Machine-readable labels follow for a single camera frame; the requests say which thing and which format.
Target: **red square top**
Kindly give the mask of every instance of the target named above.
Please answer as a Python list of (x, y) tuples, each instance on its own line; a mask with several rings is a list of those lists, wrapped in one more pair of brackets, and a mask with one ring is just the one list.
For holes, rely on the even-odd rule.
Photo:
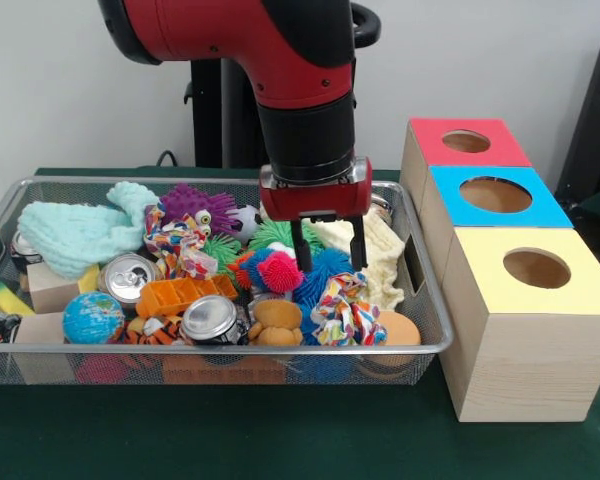
[(500, 119), (412, 118), (410, 123), (430, 166), (531, 166)]

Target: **white wall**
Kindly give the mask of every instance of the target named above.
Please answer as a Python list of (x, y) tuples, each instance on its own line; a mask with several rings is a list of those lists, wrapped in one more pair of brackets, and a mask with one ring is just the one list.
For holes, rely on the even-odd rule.
[[(409, 116), (503, 117), (551, 186), (600, 45), (600, 0), (360, 0), (358, 145), (398, 168)], [(187, 65), (127, 61), (96, 0), (0, 1), (0, 193), (38, 166), (192, 158)]]

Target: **circular hole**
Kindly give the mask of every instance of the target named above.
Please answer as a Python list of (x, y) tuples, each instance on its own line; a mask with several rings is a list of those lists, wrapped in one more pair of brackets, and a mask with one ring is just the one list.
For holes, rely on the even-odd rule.
[(569, 267), (544, 250), (514, 250), (504, 257), (504, 268), (516, 280), (538, 288), (560, 288), (571, 279)]
[(517, 183), (495, 177), (477, 177), (460, 186), (462, 197), (474, 207), (496, 213), (517, 213), (531, 206), (531, 194)]
[(486, 152), (491, 146), (487, 137), (471, 130), (454, 130), (445, 133), (442, 143), (452, 150), (465, 153)]

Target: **wooden box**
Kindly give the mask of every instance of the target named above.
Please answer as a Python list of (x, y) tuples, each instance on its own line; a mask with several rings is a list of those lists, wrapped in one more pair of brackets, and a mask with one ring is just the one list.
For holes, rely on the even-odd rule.
[[(23, 317), (16, 344), (62, 345), (62, 313)], [(75, 380), (69, 359), (63, 353), (14, 353), (13, 359), (27, 385), (66, 383)]]
[(502, 120), (413, 118), (400, 183), (418, 213), (431, 166), (530, 167), (531, 163)]
[(600, 265), (571, 229), (456, 228), (441, 354), (462, 422), (582, 421), (600, 386)]
[(62, 312), (81, 293), (98, 288), (98, 265), (93, 265), (79, 280), (69, 280), (53, 272), (46, 263), (27, 266), (29, 293), (36, 313)]
[(439, 282), (454, 227), (572, 227), (538, 174), (519, 167), (431, 167), (420, 223)]

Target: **wire mesh basket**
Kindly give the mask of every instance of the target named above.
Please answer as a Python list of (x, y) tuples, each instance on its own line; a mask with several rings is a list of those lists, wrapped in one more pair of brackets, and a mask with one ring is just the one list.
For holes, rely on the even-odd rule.
[[(118, 181), (105, 177), (32, 177), (0, 203), (0, 281), (31, 305), (8, 253), (23, 208), (34, 201), (107, 204)], [(131, 178), (157, 195), (186, 182), (238, 204), (259, 204), (258, 184), (244, 179)], [(400, 347), (259, 347), (0, 344), (0, 384), (415, 384), (436, 353), (452, 341), (449, 317), (408, 194), (397, 183), (374, 182), (393, 207), (393, 230), (406, 242), (396, 286), (397, 311), (418, 326), (422, 345)], [(248, 299), (240, 300), (246, 305)]]

